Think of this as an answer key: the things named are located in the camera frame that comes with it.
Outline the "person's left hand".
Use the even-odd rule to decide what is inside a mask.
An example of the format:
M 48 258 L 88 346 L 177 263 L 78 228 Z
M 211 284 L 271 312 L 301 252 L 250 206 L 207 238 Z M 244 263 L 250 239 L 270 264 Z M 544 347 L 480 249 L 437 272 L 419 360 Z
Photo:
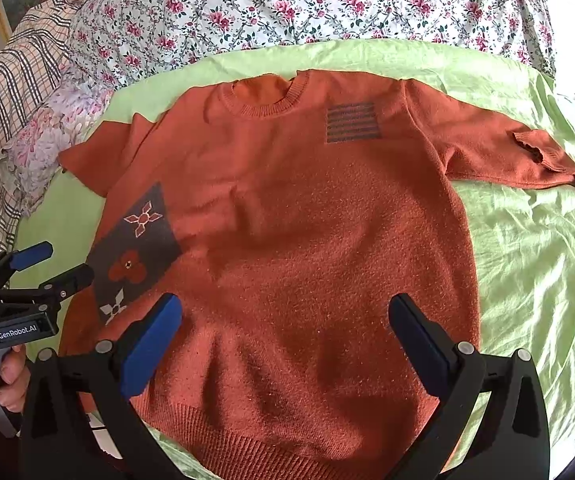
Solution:
M 10 349 L 0 365 L 0 405 L 12 413 L 24 409 L 30 381 L 27 365 L 26 346 L 18 344 Z

